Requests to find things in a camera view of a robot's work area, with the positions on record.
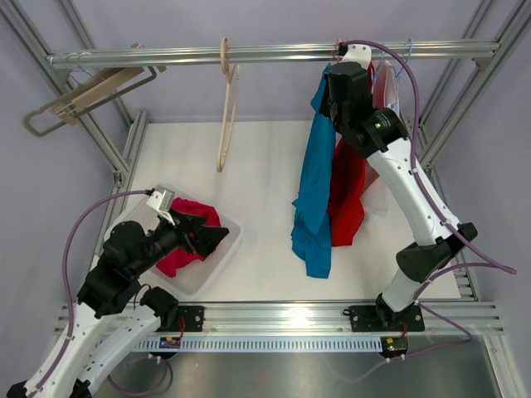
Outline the beige plastic hanger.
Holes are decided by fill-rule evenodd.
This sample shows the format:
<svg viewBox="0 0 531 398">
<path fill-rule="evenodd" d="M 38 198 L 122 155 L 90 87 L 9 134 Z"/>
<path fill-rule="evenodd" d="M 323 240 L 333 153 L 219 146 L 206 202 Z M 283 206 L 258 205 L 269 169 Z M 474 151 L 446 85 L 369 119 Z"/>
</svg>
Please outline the beige plastic hanger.
<svg viewBox="0 0 531 398">
<path fill-rule="evenodd" d="M 221 39 L 220 65 L 226 84 L 216 161 L 216 170 L 219 173 L 223 171 L 227 161 L 239 102 L 240 65 L 229 63 L 228 43 L 229 40 L 226 36 Z"/>
</svg>

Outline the blue t shirt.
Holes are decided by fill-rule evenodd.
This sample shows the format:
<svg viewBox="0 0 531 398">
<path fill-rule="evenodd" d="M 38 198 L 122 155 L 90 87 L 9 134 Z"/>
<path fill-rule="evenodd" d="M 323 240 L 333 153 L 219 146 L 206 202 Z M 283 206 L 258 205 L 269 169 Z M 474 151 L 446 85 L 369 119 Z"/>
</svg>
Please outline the blue t shirt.
<svg viewBox="0 0 531 398">
<path fill-rule="evenodd" d="M 325 66 L 319 86 L 310 101 L 314 117 L 304 153 L 298 196 L 292 202 L 295 208 L 291 231 L 292 250 L 304 261 L 306 275 L 327 279 L 331 270 L 331 227 L 328 213 L 332 163 L 336 133 L 329 118 L 320 113 L 326 100 Z"/>
</svg>

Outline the red t shirt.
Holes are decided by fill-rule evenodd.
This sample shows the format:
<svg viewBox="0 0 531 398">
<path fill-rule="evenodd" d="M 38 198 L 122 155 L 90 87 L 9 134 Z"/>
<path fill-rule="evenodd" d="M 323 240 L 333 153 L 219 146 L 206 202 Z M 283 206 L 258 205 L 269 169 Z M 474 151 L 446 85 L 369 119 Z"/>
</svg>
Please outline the red t shirt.
<svg viewBox="0 0 531 398">
<path fill-rule="evenodd" d="M 355 147 L 360 143 L 348 131 L 374 111 L 369 70 L 356 61 L 333 66 L 327 73 L 327 105 L 334 132 L 339 135 L 332 161 L 328 213 L 331 245 L 353 243 L 365 219 L 362 195 L 367 183 L 367 161 Z"/>
</svg>

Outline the light blue hanger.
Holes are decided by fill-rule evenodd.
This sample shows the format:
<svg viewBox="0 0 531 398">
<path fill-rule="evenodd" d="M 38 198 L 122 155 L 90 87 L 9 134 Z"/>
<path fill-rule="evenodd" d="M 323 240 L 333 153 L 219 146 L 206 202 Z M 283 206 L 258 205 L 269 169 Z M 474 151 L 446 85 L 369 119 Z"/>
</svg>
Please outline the light blue hanger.
<svg viewBox="0 0 531 398">
<path fill-rule="evenodd" d="M 384 64 L 384 61 L 385 61 L 385 55 L 386 55 L 386 52 L 384 50 L 380 50 L 380 58 L 378 60 L 378 63 L 374 66 L 374 71 L 373 71 L 373 77 L 372 77 L 372 83 L 375 84 L 377 82 L 377 79 L 378 79 L 378 72 L 380 71 L 382 65 Z"/>
</svg>

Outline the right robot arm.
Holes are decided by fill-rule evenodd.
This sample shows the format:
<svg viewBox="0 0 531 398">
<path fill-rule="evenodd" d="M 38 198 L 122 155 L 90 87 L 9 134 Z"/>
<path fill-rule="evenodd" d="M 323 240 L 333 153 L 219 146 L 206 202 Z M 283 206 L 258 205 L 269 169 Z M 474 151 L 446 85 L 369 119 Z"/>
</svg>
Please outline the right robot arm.
<svg viewBox="0 0 531 398">
<path fill-rule="evenodd" d="M 414 237 L 396 255 L 398 270 L 377 296 L 369 318 L 385 329 L 400 328 L 416 310 L 415 295 L 432 275 L 477 236 L 475 226 L 461 223 L 433 190 L 423 170 L 414 168 L 412 141 L 399 117 L 388 108 L 373 106 L 370 78 L 357 62 L 343 62 L 326 73 L 324 108 L 344 142 L 368 161 L 402 209 Z"/>
</svg>

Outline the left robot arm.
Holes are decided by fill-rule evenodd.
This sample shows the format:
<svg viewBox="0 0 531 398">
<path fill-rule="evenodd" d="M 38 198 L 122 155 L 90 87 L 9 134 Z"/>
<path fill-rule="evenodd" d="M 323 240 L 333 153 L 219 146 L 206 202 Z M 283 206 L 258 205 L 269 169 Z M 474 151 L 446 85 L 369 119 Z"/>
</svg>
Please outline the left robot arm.
<svg viewBox="0 0 531 398">
<path fill-rule="evenodd" d="M 114 368 L 151 332 L 168 331 L 179 320 L 178 300 L 154 287 L 113 334 L 109 325 L 141 290 L 140 276 L 178 248 L 209 256 L 229 230 L 205 218 L 176 211 L 146 231 L 122 221 L 110 232 L 103 252 L 77 294 L 69 323 L 51 354 L 27 381 L 10 387 L 9 397 L 92 397 Z"/>
</svg>

